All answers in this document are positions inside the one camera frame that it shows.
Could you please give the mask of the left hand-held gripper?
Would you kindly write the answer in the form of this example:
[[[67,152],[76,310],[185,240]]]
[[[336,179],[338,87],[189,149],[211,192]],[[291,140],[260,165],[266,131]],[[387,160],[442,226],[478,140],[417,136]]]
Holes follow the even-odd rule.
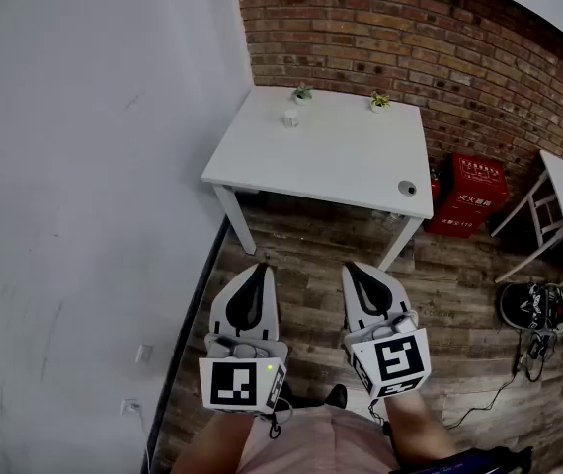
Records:
[[[207,353],[199,359],[201,397],[207,409],[269,415],[286,376],[288,347],[277,340],[275,274],[266,263],[234,277],[211,305]],[[220,336],[233,331],[234,336]],[[245,334],[248,338],[238,338]]]

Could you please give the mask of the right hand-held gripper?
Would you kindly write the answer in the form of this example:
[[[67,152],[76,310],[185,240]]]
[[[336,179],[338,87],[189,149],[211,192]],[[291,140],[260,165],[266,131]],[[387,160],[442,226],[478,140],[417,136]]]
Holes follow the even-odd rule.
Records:
[[[403,285],[359,262],[345,262],[342,283],[351,331],[344,346],[369,397],[387,398],[420,388],[431,375],[428,336],[418,326],[417,313],[408,311]]]

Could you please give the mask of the person's left forearm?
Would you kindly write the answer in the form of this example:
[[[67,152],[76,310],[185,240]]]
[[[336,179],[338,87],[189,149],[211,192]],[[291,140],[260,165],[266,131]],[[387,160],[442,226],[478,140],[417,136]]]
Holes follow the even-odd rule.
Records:
[[[215,414],[178,456],[171,474],[236,474],[254,420],[250,414]]]

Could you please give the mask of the person's right forearm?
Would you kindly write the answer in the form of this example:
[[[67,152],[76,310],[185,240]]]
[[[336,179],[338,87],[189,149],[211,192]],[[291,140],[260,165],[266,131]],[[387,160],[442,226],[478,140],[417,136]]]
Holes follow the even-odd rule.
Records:
[[[422,468],[458,453],[448,430],[417,390],[387,397],[384,405],[401,466]]]

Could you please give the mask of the black baseboard strip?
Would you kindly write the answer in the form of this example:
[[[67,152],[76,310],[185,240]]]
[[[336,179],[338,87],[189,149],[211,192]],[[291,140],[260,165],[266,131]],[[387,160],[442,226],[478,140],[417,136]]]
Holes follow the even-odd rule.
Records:
[[[203,264],[199,280],[195,287],[192,300],[190,302],[190,305],[188,306],[181,330],[179,332],[177,343],[173,350],[164,384],[154,412],[151,427],[149,428],[149,432],[146,434],[145,453],[139,474],[151,474],[151,466],[154,458],[154,453],[157,447],[158,437],[165,417],[165,413],[169,404],[172,388],[176,380],[179,366],[187,347],[188,339],[194,326],[196,316],[201,306],[206,286],[215,266],[228,228],[229,220],[227,217],[224,217],[213,240],[208,256]]]

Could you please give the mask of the person's black shoe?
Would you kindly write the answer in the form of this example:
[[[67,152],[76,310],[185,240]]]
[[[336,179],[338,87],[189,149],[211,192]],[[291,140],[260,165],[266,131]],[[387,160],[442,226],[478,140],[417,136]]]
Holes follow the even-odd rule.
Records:
[[[348,403],[348,390],[343,384],[336,384],[324,400],[324,404],[345,410]]]

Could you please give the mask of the red fire equipment box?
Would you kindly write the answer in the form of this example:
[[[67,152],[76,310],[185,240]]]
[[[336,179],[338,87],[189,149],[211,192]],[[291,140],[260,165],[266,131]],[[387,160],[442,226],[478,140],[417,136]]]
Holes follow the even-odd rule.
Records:
[[[452,153],[425,231],[469,238],[508,197],[504,169],[479,158]]]

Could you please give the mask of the person's pink clothing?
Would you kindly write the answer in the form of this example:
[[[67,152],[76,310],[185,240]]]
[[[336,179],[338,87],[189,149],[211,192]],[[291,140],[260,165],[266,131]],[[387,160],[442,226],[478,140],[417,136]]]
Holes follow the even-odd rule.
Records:
[[[257,419],[236,474],[389,474],[399,469],[382,427],[356,413],[328,405],[299,409],[270,438]]]

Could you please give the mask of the black patterned helmet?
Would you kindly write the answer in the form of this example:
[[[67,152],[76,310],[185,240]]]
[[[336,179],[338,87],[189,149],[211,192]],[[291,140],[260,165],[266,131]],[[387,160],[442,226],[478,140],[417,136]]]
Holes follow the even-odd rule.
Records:
[[[563,293],[552,283],[509,283],[498,293],[497,311],[510,327],[539,335],[563,331]]]

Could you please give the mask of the dark screen device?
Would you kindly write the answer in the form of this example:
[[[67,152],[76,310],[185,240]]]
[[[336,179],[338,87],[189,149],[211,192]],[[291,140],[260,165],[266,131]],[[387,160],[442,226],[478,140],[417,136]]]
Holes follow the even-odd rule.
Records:
[[[490,450],[471,448],[425,467],[406,468],[390,474],[529,474],[533,448],[511,451],[502,446]]]

